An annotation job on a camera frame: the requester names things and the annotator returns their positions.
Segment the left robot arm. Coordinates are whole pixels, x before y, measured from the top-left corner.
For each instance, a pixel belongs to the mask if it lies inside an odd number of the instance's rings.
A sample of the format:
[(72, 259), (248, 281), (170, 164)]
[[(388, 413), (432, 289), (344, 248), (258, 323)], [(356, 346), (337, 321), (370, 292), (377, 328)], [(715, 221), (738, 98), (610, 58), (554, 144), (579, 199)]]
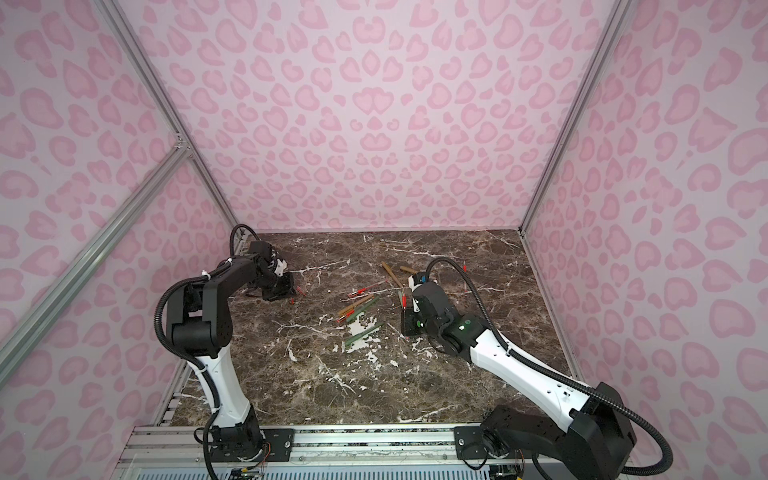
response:
[(261, 461), (267, 455), (267, 440), (231, 356), (229, 298), (245, 286), (259, 290), (266, 301), (295, 294), (284, 259), (253, 254), (230, 257), (211, 271), (175, 283), (155, 308), (158, 340), (191, 367), (203, 388), (210, 417), (199, 443), (209, 463)]

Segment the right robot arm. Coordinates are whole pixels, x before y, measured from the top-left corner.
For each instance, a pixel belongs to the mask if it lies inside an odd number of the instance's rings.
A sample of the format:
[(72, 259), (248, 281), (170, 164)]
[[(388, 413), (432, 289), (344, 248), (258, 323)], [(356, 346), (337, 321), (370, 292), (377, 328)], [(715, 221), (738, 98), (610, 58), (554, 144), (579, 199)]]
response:
[(541, 409), (523, 414), (497, 406), (457, 449), (465, 459), (541, 455), (563, 463), (577, 479), (615, 479), (636, 443), (630, 422), (595, 398), (554, 379), (533, 356), (502, 347), (487, 321), (462, 314), (445, 291), (422, 275), (409, 280), (413, 304), (402, 317), (407, 337), (424, 335), (445, 354), (499, 377)]

